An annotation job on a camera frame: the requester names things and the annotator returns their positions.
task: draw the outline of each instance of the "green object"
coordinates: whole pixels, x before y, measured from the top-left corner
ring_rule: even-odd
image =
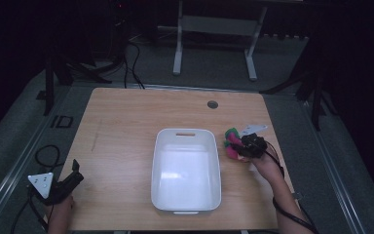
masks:
[[[224,134],[224,137],[226,137],[226,139],[227,139],[227,137],[229,136],[230,133],[234,133],[237,138],[240,138],[239,132],[236,128],[231,128],[228,131],[226,131],[226,133]],[[224,140],[224,147],[227,148],[229,146],[230,146],[230,141],[229,140]]]
[[[228,137],[230,133],[234,133],[237,138],[240,138],[239,132],[236,128],[229,129],[226,134],[224,134],[224,137]]]

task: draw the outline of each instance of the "white object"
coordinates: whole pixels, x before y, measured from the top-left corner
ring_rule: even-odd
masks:
[[[244,130],[240,132],[240,137],[255,134],[267,130],[267,125],[247,125]]]
[[[176,215],[194,215],[220,205],[220,166],[212,132],[164,129],[158,133],[151,200],[157,209]]]
[[[53,178],[54,174],[52,173],[28,176],[29,181],[44,199],[47,199],[50,196]]]

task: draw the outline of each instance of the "wooden table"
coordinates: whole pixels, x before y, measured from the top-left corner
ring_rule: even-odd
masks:
[[[215,100],[218,107],[209,108]],[[72,230],[249,230],[277,228],[272,191],[248,163],[227,157],[225,132],[267,125],[259,135],[278,151],[264,99],[258,94],[124,90],[97,88],[88,103],[68,154],[61,179],[72,160],[85,179],[74,190]],[[221,205],[212,212],[176,215],[151,202],[151,173],[157,133],[164,128],[206,129],[219,153]],[[286,172],[286,180],[292,189]]]

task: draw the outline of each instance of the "stand leg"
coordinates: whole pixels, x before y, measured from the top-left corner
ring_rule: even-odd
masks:
[[[44,115],[48,116],[54,106],[54,71],[51,56],[47,57],[45,61],[45,112]]]
[[[300,81],[303,81],[306,79],[306,77],[308,77],[309,73],[306,72],[300,76],[297,76],[293,79],[288,79],[286,80],[285,82],[281,83],[281,84],[278,84],[276,85],[275,87],[273,88],[270,88],[268,90],[263,90],[263,91],[259,91],[259,94],[264,94],[264,95],[273,95],[281,90],[283,90],[284,88],[287,88],[291,85],[294,85],[296,84],[297,82],[300,82]]]
[[[259,38],[259,35],[260,35],[260,30],[262,28],[263,20],[266,17],[266,12],[267,12],[267,7],[264,7],[260,14],[259,21],[257,22],[256,27],[254,28],[254,33],[251,39],[251,45],[247,50],[244,51],[245,63],[247,64],[247,70],[248,70],[248,78],[251,81],[257,80],[256,69],[254,68],[253,52],[254,52],[254,48],[256,47],[257,39]]]
[[[78,71],[82,72],[83,74],[87,75],[88,77],[92,78],[93,80],[95,80],[97,83],[104,83],[104,84],[111,84],[112,81],[109,81],[109,80],[105,80],[103,79],[102,77],[96,75],[95,73],[93,73],[92,71],[88,70],[85,66],[81,65],[80,63],[76,62],[75,60],[71,59],[71,58],[68,58],[68,57],[65,57],[65,56],[61,56],[61,58],[68,64],[70,64],[71,66],[73,66],[75,69],[77,69]]]
[[[324,73],[321,72],[318,75],[318,78],[316,80],[314,103],[313,103],[313,109],[312,109],[312,123],[314,124],[317,131],[320,131],[320,126],[318,124],[318,116],[320,114],[320,97],[321,97],[321,88],[323,85],[323,75]]]
[[[174,67],[172,74],[181,73],[181,60],[183,57],[182,33],[183,33],[183,1],[178,1],[178,26],[177,26],[177,48],[175,49]]]

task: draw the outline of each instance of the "person's arm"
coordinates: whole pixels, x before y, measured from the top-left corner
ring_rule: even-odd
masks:
[[[74,199],[70,195],[61,203],[45,208],[48,219],[48,234],[63,234],[68,231],[73,206]]]
[[[267,152],[278,159],[278,156],[270,146],[267,148]],[[299,210],[299,207],[296,205],[293,195],[291,194],[291,191],[281,174],[281,170],[273,161],[273,159],[264,154],[260,159],[253,158],[251,162],[254,164],[254,166],[256,166],[257,171],[260,173],[260,175],[266,178],[266,180],[272,186],[273,195],[278,205],[287,213],[290,213],[304,221],[307,221],[302,215],[302,212]],[[313,233],[311,230],[284,216],[278,211],[276,211],[276,215],[278,218],[280,233]]]

